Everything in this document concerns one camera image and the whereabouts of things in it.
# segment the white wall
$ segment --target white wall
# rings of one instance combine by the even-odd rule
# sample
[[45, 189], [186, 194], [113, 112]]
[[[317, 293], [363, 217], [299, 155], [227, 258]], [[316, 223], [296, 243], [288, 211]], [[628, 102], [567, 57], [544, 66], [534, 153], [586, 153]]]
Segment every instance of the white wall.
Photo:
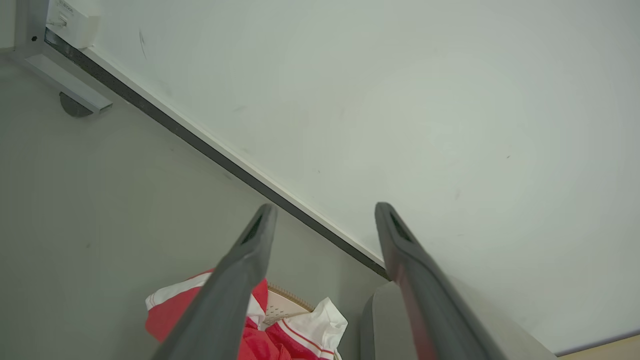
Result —
[[0, 53], [11, 51], [15, 38], [15, 0], [0, 0]]
[[385, 200], [549, 349], [640, 328], [640, 3], [100, 5], [95, 54], [373, 256]]

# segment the dark strip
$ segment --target dark strip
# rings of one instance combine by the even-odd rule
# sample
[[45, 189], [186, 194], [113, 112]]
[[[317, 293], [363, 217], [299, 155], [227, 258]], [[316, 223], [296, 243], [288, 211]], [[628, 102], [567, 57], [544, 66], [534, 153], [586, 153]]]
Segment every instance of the dark strip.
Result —
[[104, 70], [100, 65], [93, 62], [85, 54], [78, 49], [72, 47], [66, 41], [62, 40], [58, 35], [47, 29], [45, 35], [45, 41], [53, 47], [57, 52], [66, 56], [69, 60], [83, 69], [89, 75], [93, 76], [96, 80], [111, 89], [114, 93], [126, 101], [133, 104], [140, 109], [143, 113], [149, 115], [152, 119], [162, 124], [169, 131], [179, 136], [186, 141], [189, 145], [193, 146], [196, 150], [212, 159], [217, 164], [225, 168], [231, 174], [234, 174], [238, 179], [244, 181], [247, 185], [256, 189], [259, 193], [263, 194], [267, 199], [280, 206], [286, 212], [298, 218], [304, 224], [315, 230], [320, 235], [324, 236], [327, 240], [332, 242], [335, 246], [342, 249], [342, 251], [351, 255], [366, 267], [375, 271], [378, 275], [389, 280], [385, 269], [378, 265], [372, 259], [369, 259], [365, 254], [362, 254], [358, 249], [351, 246], [344, 241], [340, 236], [337, 236], [324, 225], [308, 216], [302, 210], [298, 209], [294, 204], [291, 204], [287, 199], [283, 198], [261, 181], [253, 177], [247, 171], [236, 165], [233, 161], [229, 160], [226, 156], [220, 154], [216, 149], [212, 148], [208, 143], [194, 135], [191, 131], [184, 128], [177, 121], [173, 120], [169, 115], [163, 113], [160, 109], [156, 108], [152, 103], [148, 102], [137, 92], [131, 90], [127, 85], [118, 80], [115, 76], [111, 75], [108, 71]]

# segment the wall trim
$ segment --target wall trim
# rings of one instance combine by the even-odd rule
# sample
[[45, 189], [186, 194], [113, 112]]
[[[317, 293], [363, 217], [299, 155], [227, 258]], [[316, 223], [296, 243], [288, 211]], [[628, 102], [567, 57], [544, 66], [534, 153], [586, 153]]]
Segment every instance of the wall trim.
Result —
[[271, 202], [324, 236], [378, 275], [389, 280], [383, 267], [384, 261], [380, 257], [353, 240], [327, 218], [309, 208], [266, 174], [242, 159], [240, 155], [222, 144], [208, 131], [182, 116], [175, 108], [162, 103], [148, 89], [126, 76], [115, 65], [115, 61], [107, 60], [107, 56], [100, 54], [93, 47], [80, 51], [49, 29], [47, 29], [45, 42], [124, 100], [133, 104], [196, 150], [263, 194]]

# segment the metal bracket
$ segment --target metal bracket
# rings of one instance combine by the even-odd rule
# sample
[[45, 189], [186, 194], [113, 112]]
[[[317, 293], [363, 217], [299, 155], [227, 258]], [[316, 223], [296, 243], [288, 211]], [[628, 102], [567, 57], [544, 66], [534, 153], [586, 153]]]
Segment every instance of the metal bracket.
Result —
[[44, 41], [49, 0], [24, 0], [16, 5], [14, 60], [92, 113], [110, 109], [113, 102], [45, 54], [50, 47]]

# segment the power plug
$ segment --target power plug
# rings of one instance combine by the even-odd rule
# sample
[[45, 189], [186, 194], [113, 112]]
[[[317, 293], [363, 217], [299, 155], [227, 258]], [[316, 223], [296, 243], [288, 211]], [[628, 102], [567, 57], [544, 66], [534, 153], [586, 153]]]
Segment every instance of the power plug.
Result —
[[47, 27], [76, 49], [93, 45], [100, 16], [85, 1], [51, 0]]

